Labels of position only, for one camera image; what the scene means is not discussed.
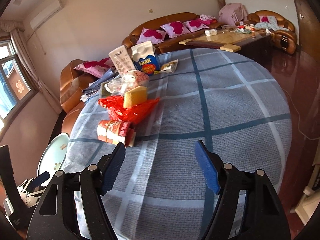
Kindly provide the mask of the red paper cup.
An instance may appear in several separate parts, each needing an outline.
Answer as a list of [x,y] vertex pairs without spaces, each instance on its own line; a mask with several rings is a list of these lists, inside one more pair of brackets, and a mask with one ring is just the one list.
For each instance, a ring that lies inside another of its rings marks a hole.
[[133,147],[136,132],[132,122],[101,120],[97,126],[98,139],[110,144],[123,143],[125,147]]

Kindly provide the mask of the red plastic bag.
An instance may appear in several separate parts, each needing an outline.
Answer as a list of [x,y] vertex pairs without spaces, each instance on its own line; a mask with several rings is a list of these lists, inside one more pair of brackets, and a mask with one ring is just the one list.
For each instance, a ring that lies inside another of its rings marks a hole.
[[109,120],[129,121],[138,125],[147,118],[159,103],[160,98],[148,99],[146,102],[130,108],[124,108],[124,97],[120,95],[99,99],[98,104],[108,110]]

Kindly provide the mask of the yellow sponge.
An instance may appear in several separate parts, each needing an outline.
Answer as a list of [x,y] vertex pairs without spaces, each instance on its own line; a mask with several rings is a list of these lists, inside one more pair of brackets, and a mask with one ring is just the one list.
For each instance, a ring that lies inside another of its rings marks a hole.
[[148,99],[148,88],[144,86],[138,86],[132,90],[129,90],[124,94],[124,108],[131,108],[135,105],[146,102]]

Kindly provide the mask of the clear printed plastic bag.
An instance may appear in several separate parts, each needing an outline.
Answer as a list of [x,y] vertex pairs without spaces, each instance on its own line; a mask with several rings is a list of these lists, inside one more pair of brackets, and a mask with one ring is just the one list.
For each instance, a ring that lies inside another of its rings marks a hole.
[[107,92],[113,95],[124,95],[125,92],[136,87],[147,87],[149,83],[149,76],[139,70],[131,70],[122,76],[118,75],[111,81],[103,85]]

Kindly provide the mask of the blue plaid tablecloth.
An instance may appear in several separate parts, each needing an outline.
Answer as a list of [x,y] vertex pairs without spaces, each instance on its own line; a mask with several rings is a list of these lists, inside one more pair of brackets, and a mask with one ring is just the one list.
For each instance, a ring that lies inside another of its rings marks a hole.
[[200,239],[217,196],[208,189],[195,144],[241,171],[262,169],[281,186],[292,125],[286,96],[270,72],[236,53],[186,49],[171,74],[150,78],[159,98],[136,127],[113,189],[102,197],[119,239]]

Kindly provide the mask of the brown leather chaise sofa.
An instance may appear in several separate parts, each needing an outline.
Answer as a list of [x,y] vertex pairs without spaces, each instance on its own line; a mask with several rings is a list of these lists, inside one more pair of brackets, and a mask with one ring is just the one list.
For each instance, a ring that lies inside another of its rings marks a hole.
[[71,134],[72,128],[84,108],[85,103],[81,101],[82,91],[93,83],[97,78],[91,74],[74,68],[79,64],[84,63],[80,59],[71,61],[60,75],[60,103],[63,110],[66,112],[66,117],[63,120],[61,132]]

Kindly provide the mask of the folded blue clothes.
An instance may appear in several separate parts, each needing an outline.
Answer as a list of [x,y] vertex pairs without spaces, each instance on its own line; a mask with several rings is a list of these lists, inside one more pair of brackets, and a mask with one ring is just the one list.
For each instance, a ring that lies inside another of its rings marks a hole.
[[100,90],[100,87],[103,83],[111,81],[118,75],[118,72],[114,72],[112,69],[107,70],[101,78],[99,78],[97,81],[94,81],[93,83],[90,83],[88,87],[82,91],[82,96],[80,100],[82,102],[86,102],[91,95],[95,94]]

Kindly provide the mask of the pink floral pillow on chaise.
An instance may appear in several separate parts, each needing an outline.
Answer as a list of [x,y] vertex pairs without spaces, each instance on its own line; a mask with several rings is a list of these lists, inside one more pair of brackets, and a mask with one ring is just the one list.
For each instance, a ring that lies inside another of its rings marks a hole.
[[109,69],[114,71],[115,67],[111,58],[107,57],[100,61],[85,61],[73,69],[80,70],[95,77],[101,78]]

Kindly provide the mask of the white tall carton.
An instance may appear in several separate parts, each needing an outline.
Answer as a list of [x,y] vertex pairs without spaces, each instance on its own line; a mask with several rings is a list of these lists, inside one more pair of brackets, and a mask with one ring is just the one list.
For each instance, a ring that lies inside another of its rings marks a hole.
[[108,55],[120,76],[123,76],[132,70],[136,70],[135,65],[131,60],[131,56],[124,45],[109,52]]

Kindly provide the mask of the blue Look milk carton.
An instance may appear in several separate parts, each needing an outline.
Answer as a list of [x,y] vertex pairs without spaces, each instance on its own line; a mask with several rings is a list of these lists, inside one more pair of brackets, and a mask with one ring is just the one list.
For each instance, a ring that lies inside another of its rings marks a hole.
[[151,41],[137,44],[131,50],[132,61],[137,70],[148,76],[160,73],[161,64]]

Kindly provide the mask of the small snack wrapper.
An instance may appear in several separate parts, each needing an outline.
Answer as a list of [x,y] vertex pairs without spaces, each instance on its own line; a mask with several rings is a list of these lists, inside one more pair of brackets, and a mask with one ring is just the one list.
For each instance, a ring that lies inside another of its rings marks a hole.
[[168,63],[163,64],[160,68],[161,73],[174,73],[177,69],[178,60],[173,60]]

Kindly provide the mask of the white tissue box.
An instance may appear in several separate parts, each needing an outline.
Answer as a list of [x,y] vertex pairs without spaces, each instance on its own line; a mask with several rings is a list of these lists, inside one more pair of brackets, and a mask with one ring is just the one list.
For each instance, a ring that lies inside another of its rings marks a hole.
[[214,36],[217,35],[217,30],[216,29],[206,29],[204,31],[206,36]]

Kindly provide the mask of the brown leather long sofa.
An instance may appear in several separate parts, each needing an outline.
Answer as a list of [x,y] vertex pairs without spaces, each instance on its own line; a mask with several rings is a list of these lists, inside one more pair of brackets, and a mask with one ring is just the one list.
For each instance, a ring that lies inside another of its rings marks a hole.
[[181,44],[184,40],[192,40],[204,34],[207,29],[220,29],[223,22],[212,20],[210,24],[201,22],[200,16],[192,12],[179,12],[147,21],[136,27],[123,41],[127,49],[151,41],[156,53],[187,49]]

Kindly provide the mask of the pink floral pillow right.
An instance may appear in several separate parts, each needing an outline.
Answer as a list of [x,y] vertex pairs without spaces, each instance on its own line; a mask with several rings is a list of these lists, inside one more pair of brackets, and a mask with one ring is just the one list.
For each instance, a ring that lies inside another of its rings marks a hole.
[[198,21],[198,20],[189,20],[189,21],[185,21],[183,23],[190,32],[194,33],[196,31],[199,31],[201,29],[209,29],[209,27],[207,25],[205,25],[204,23]]

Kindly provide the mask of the pink blanket on chair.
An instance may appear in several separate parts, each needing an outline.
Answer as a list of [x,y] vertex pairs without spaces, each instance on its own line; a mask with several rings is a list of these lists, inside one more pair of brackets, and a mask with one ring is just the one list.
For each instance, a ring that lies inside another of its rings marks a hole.
[[235,25],[236,22],[246,21],[248,12],[242,3],[228,3],[219,11],[218,21],[227,25]]

